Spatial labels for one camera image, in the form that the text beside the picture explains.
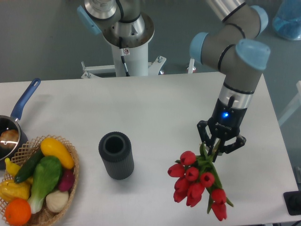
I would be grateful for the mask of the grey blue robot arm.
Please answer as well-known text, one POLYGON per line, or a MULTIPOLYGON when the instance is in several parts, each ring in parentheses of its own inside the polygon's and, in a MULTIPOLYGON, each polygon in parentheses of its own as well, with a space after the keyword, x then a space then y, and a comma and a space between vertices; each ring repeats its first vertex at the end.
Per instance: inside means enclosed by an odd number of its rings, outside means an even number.
MULTIPOLYGON (((270 49, 255 40, 268 24, 264 9, 248 6, 243 0, 210 0, 208 5, 224 27, 214 35, 197 34, 190 43, 190 57, 225 75, 211 118, 198 123, 201 141, 216 159, 246 143, 240 125, 270 49)), ((158 74, 148 62, 153 21, 141 11, 138 0, 87 0, 77 14, 91 33, 102 34, 111 45, 118 77, 158 74)))

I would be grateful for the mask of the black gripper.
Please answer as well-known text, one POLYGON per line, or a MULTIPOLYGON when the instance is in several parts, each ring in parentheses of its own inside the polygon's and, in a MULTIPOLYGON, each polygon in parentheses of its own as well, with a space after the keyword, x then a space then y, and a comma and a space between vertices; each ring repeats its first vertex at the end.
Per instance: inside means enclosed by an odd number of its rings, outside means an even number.
POLYGON ((218 155, 226 153, 229 154, 246 143, 246 138, 240 135, 240 125, 245 116, 246 108, 234 107, 235 98, 230 97, 227 103, 223 103, 220 99, 217 100, 212 117, 207 121, 199 121, 197 124, 198 132, 202 143, 205 142, 209 148, 208 155, 213 155, 213 162, 216 161, 218 155), (211 132, 209 137, 206 127, 211 132), (236 137, 234 143, 225 145, 224 140, 230 140, 236 137), (214 151, 214 144, 216 139, 221 141, 214 151))

